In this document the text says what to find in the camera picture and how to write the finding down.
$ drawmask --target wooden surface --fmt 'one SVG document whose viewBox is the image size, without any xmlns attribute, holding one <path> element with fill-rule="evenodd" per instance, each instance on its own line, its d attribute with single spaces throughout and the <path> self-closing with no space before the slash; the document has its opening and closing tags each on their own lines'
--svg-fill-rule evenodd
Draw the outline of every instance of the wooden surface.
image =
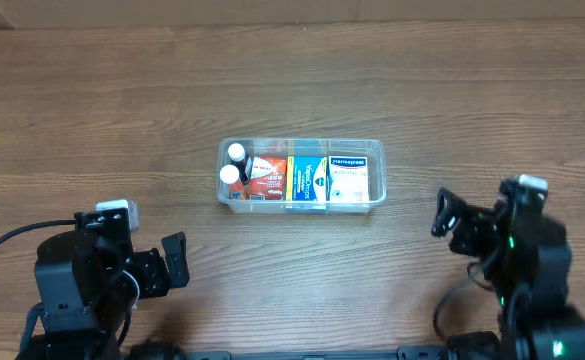
<svg viewBox="0 0 585 360">
<path fill-rule="evenodd" d="M 369 216 L 239 216 L 217 203 L 227 136 L 383 141 Z M 429 234 L 446 186 L 491 205 L 547 177 L 585 314 L 585 20 L 0 32 L 0 235 L 104 199 L 139 203 L 137 249 L 188 237 L 192 281 L 134 311 L 127 345 L 390 349 L 435 342 L 435 303 L 469 260 Z M 0 359 L 39 301 L 36 247 L 0 247 Z M 468 291 L 450 332 L 495 329 Z"/>
</svg>

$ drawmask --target wall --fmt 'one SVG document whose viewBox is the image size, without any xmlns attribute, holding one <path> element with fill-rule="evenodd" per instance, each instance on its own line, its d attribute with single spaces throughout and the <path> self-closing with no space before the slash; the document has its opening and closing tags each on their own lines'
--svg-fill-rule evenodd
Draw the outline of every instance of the wall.
<svg viewBox="0 0 585 360">
<path fill-rule="evenodd" d="M 577 18 L 585 0 L 0 0 L 0 28 Z"/>
</svg>

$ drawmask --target blue and yellow box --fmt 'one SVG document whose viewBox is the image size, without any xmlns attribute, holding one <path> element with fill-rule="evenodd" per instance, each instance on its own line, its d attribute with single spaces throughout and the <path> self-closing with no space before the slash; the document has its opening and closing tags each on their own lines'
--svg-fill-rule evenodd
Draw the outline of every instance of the blue and yellow box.
<svg viewBox="0 0 585 360">
<path fill-rule="evenodd" d="M 327 157 L 288 156 L 285 199 L 292 201 L 327 200 Z"/>
</svg>

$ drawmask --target dark bottle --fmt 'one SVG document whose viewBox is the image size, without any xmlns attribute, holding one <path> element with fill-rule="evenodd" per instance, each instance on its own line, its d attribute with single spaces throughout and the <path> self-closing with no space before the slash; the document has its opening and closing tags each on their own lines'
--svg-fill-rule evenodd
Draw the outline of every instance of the dark bottle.
<svg viewBox="0 0 585 360">
<path fill-rule="evenodd" d="M 230 156 L 230 164 L 239 169 L 239 179 L 244 185 L 247 185 L 250 182 L 250 173 L 252 172 L 250 154 L 245 152 L 243 145 L 234 143 L 228 148 L 228 156 Z"/>
</svg>

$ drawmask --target transparent storage box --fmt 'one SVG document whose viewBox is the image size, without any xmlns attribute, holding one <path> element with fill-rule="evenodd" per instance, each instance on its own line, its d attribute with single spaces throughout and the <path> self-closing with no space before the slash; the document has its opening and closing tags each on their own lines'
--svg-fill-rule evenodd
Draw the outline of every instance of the transparent storage box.
<svg viewBox="0 0 585 360">
<path fill-rule="evenodd" d="M 366 157 L 369 201 L 347 203 L 330 201 L 330 199 L 325 202 L 286 200 L 287 184 L 284 185 L 283 200 L 232 199 L 228 185 L 219 179 L 219 172 L 223 166 L 230 164 L 228 147 L 234 143 L 243 145 L 250 157 L 266 156 L 284 159 L 288 156 L 321 156 L 328 159 L 330 156 Z M 216 195 L 220 202 L 230 206 L 236 213 L 366 213 L 383 202 L 386 193 L 385 151 L 383 144 L 376 139 L 226 138 L 219 147 Z"/>
</svg>

